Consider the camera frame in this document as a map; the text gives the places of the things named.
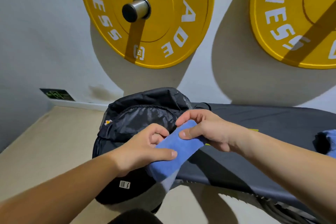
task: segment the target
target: fingernail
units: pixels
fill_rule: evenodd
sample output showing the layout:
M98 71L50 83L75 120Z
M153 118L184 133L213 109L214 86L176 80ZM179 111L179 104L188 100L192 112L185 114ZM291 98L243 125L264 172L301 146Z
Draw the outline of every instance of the fingernail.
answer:
M176 158L176 157L177 157L177 151L172 151L172 152L171 152L171 156L172 156L173 158Z
M186 133L184 131L181 131L179 133L179 137L181 137L182 139L186 138Z

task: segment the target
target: hand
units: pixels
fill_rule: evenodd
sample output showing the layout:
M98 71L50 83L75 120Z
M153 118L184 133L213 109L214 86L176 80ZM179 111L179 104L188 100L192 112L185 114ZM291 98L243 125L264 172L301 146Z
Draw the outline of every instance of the hand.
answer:
M209 139L209 144L220 151L240 153L243 140L248 138L250 130L220 118L209 110L194 109L183 113L176 121L181 126L188 120L196 121L197 125L179 133L182 139L192 139L203 135Z
M158 124L150 124L134 135L128 142L107 154L114 160L119 177L130 171L144 167L152 162L173 160L177 152L170 149L156 149L164 137L169 136L168 130Z

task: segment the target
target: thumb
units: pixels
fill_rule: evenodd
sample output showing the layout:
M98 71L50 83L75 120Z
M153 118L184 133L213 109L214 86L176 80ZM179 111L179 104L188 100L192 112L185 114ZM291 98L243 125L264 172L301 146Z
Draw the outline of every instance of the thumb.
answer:
M202 122L197 124L193 128L187 128L182 130L178 135L181 139L193 139L203 134Z
M152 161L161 161L161 160L173 160L177 157L177 151L171 150L171 149L157 149L153 148L151 150L150 156L152 158Z

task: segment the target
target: blue cloth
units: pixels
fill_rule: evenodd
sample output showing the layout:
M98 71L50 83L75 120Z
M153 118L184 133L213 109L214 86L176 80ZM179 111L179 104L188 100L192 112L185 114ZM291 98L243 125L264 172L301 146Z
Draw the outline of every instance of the blue cloth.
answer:
M189 120L178 127L173 133L167 136L156 148L168 148L177 151L177 157L172 161L157 161L147 166L147 173L157 182L161 182L176 170L179 170L184 162L191 157L199 148L204 146L206 139L203 136L183 140L179 137L179 132L186 128L196 126L196 122Z
M325 130L323 133L330 143L330 150L326 155L336 158L336 129Z

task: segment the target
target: beige floor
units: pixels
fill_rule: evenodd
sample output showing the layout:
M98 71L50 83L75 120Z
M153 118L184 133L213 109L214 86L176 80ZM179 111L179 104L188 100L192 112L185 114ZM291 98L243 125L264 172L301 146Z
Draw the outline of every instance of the beige floor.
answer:
M91 158L103 112L54 107L0 154L0 201ZM73 224L106 224L118 213L92 201ZM251 196L201 184L180 185L166 196L165 224L275 224Z

